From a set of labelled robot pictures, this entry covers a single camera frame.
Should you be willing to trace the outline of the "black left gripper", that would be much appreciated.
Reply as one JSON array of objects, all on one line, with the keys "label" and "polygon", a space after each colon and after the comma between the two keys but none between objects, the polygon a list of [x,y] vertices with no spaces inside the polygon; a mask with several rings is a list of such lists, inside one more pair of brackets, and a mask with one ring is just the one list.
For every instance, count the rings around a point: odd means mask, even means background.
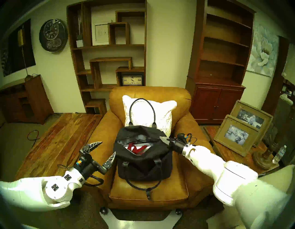
[{"label": "black left gripper", "polygon": [[97,180],[99,183],[103,183],[104,180],[102,178],[94,176],[93,173],[98,171],[102,175],[105,175],[108,169],[111,168],[113,165],[116,152],[114,152],[103,165],[100,165],[98,162],[92,159],[90,152],[92,152],[102,143],[103,142],[93,142],[90,144],[86,144],[79,150],[80,156],[75,164],[75,169],[82,175],[85,181],[91,177]]}]

